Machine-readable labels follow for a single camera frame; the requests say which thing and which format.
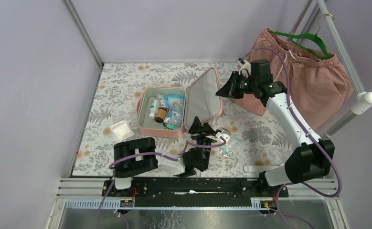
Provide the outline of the small green box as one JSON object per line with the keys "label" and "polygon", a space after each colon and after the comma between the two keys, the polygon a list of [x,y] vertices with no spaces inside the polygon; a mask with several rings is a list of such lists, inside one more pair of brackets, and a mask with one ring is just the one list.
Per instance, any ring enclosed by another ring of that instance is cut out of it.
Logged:
{"label": "small green box", "polygon": [[178,126],[175,126],[175,125],[172,125],[172,124],[167,124],[166,125],[166,129],[169,129],[169,130],[176,130],[178,128],[179,128]]}

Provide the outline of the white bottle green label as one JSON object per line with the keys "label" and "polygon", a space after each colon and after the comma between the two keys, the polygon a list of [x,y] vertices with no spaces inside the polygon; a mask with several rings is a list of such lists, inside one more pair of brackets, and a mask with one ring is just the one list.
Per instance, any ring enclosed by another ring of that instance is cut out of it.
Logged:
{"label": "white bottle green label", "polygon": [[149,109],[149,119],[154,119],[159,109],[159,101],[154,99]]}

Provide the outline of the pink medicine kit case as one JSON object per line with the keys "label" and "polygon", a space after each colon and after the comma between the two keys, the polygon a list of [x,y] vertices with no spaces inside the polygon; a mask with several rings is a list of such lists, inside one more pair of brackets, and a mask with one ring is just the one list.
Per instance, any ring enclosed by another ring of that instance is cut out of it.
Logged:
{"label": "pink medicine kit case", "polygon": [[[202,124],[211,121],[223,111],[223,99],[215,95],[219,89],[219,73],[215,67],[202,73],[187,90],[161,85],[148,87],[137,107],[137,124],[140,133],[151,137],[180,138],[185,131],[189,130],[195,117],[198,117]],[[182,120],[178,129],[167,129],[163,124],[149,118],[152,102],[157,98],[156,94],[179,95],[184,98]]]}

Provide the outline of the white gauze packet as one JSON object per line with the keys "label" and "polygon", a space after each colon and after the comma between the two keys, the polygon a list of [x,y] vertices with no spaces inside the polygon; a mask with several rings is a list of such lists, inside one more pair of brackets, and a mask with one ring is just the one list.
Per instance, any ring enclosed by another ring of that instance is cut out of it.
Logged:
{"label": "white gauze packet", "polygon": [[112,124],[109,129],[117,143],[123,142],[134,135],[132,129],[126,121],[119,121],[115,124]]}

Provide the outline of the blue white pouch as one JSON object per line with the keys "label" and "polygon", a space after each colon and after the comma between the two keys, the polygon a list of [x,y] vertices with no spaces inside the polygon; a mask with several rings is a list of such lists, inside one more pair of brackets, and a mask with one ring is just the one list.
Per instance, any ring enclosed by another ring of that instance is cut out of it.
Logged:
{"label": "blue white pouch", "polygon": [[184,97],[180,95],[168,95],[168,99],[170,102],[170,109],[177,108],[184,110]]}

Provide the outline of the blue white sachet pack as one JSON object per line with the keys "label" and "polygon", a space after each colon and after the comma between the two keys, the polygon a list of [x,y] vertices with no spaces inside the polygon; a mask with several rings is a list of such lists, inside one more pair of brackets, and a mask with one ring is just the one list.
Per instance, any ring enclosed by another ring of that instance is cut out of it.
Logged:
{"label": "blue white sachet pack", "polygon": [[159,102],[159,107],[162,109],[170,109],[170,102],[167,95],[156,94],[157,101]]}

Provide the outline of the clear bag teal strip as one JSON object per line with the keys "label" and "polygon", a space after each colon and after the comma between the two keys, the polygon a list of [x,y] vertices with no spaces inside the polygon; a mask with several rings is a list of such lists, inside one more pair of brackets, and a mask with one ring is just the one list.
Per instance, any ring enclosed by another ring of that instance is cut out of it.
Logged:
{"label": "clear bag teal strip", "polygon": [[164,119],[164,126],[172,124],[180,128],[183,120],[182,116],[183,111],[181,109],[173,108],[169,110]]}

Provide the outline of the brown bottle orange cap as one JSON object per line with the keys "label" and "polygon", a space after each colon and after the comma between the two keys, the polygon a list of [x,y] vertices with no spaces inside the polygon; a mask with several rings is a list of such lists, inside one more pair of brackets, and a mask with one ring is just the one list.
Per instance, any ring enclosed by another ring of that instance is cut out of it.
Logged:
{"label": "brown bottle orange cap", "polygon": [[157,114],[154,118],[155,122],[157,123],[163,123],[164,122],[164,119],[166,117],[166,114],[167,114],[167,110],[164,109],[164,108],[159,108],[158,111],[157,111]]}

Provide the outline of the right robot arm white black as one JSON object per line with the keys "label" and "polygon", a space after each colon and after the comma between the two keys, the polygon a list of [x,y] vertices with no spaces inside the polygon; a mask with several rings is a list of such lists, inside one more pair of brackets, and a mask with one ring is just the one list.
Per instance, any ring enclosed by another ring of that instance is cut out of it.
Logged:
{"label": "right robot arm white black", "polygon": [[329,159],[335,150],[332,141],[323,140],[311,131],[292,103],[285,85],[273,81],[269,61],[253,61],[250,68],[251,74],[247,77],[242,72],[232,72],[216,95],[242,99],[245,94],[253,94],[277,119],[293,148],[283,166],[260,173],[257,183],[259,194],[268,197],[275,192],[276,186],[328,175],[331,167]]}

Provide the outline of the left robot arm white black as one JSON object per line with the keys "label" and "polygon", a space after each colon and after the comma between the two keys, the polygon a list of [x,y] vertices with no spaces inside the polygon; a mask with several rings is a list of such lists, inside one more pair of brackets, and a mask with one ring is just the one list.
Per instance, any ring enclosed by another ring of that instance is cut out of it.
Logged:
{"label": "left robot arm white black", "polygon": [[220,130],[214,130],[208,123],[201,123],[195,117],[188,130],[191,141],[187,141],[178,156],[157,151],[155,139],[145,137],[117,143],[113,146],[114,161],[109,165],[113,171],[111,186],[120,196],[131,191],[134,176],[162,169],[175,177],[191,177],[196,171],[207,170],[211,149],[225,145]]}

